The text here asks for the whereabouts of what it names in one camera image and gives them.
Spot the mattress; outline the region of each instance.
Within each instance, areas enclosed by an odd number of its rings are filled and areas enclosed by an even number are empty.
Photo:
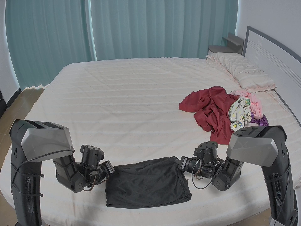
[[[193,118],[179,110],[192,91],[222,86],[229,93],[239,85],[209,59],[147,58],[71,64],[63,68],[27,115],[70,129],[76,161],[80,146],[94,145],[113,165],[161,157],[189,156],[209,141]],[[288,135],[293,184],[301,181],[301,128],[274,91],[257,92],[270,125],[282,125]],[[218,155],[226,157],[227,146]],[[0,189],[14,207],[10,193],[9,150],[0,173]],[[73,193],[55,178],[51,160],[42,163],[41,213],[51,226],[228,225],[269,207],[261,167],[245,163],[240,179],[227,191],[214,186],[196,189],[190,174],[192,199],[185,203],[147,209],[106,207],[105,185],[91,192]],[[195,182],[205,186],[208,179]]]

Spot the headboard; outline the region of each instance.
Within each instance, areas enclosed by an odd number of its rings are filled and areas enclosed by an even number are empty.
[[[300,124],[301,57],[282,43],[250,26],[247,27],[243,56],[275,81],[277,94]]]

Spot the pillowcase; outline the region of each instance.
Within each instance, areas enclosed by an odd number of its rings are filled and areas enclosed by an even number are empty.
[[[244,90],[258,92],[277,88],[264,71],[240,54],[214,53],[206,57],[224,67]]]

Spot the red cloth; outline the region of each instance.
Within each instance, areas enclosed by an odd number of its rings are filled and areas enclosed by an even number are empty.
[[[238,100],[237,96],[226,93],[220,86],[191,92],[179,104],[179,109],[186,112],[196,112],[194,118],[205,131],[211,131],[210,141],[229,145],[232,135],[228,111]]]

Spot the curtain fold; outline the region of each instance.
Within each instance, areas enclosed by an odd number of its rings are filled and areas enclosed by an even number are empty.
[[[204,58],[235,32],[238,0],[91,0],[98,60]]]
[[[7,0],[5,20],[21,89],[47,85],[64,66],[92,60],[85,0]]]
[[[7,0],[6,33],[21,89],[92,60],[205,58],[235,32],[238,0]]]

